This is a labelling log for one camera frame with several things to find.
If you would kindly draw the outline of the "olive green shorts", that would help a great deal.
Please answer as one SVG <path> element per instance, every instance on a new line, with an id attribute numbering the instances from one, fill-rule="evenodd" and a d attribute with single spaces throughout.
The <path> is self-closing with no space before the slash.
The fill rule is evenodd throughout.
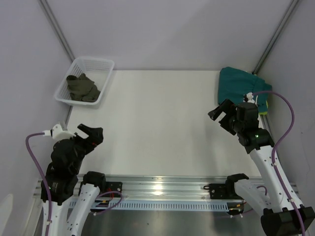
<path id="1" fill-rule="evenodd" d="M 85 73 L 81 73 L 78 77 L 68 75 L 66 81 L 67 89 L 72 100 L 89 103 L 97 101 L 100 91 L 94 81 L 89 79 Z"/>

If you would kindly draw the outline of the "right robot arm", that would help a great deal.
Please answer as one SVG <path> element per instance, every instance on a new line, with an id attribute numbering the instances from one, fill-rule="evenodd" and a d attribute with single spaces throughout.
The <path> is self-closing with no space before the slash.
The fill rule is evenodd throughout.
<path id="1" fill-rule="evenodd" d="M 268 130 L 259 127 L 258 108 L 252 102 L 235 105 L 229 99 L 208 113 L 216 120 L 224 117 L 220 126 L 238 141 L 251 157 L 263 179 L 267 194 L 252 185 L 245 174 L 227 177 L 225 194 L 230 198 L 244 199 L 260 216 L 261 226 L 267 236 L 305 235 L 315 219 L 311 206 L 306 207 L 292 189 L 278 157 L 275 143 Z"/>

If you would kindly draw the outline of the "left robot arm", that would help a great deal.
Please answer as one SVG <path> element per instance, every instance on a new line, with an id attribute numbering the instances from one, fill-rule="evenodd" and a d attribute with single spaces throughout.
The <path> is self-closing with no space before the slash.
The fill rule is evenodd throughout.
<path id="1" fill-rule="evenodd" d="M 96 197 L 106 193 L 105 174 L 89 171 L 83 176 L 79 188 L 79 197 L 71 213 L 68 212 L 74 188 L 78 183 L 78 174 L 82 161 L 103 142 L 103 129 L 78 125 L 78 129 L 87 134 L 82 138 L 56 124 L 51 130 L 44 131 L 45 136 L 56 140 L 51 153 L 51 163 L 41 182 L 41 200 L 43 202 L 42 235 L 79 236 Z"/>

